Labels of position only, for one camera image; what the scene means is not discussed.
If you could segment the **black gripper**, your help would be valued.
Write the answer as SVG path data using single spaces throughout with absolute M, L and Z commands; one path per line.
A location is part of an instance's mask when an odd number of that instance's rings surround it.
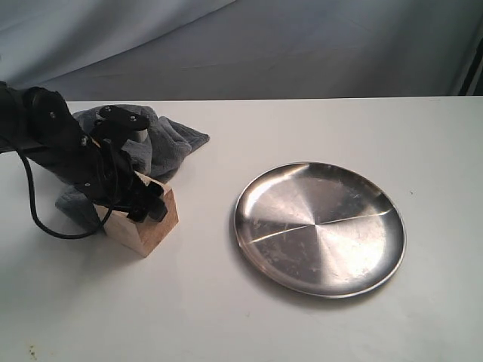
M 1 83 L 1 152 L 15 149 L 92 201 L 107 203 L 114 198 L 114 210 L 135 222 L 147 216 L 162 221 L 168 213 L 163 187 L 149 181 L 130 188 L 128 160 L 85 133 L 56 91 L 16 90 Z

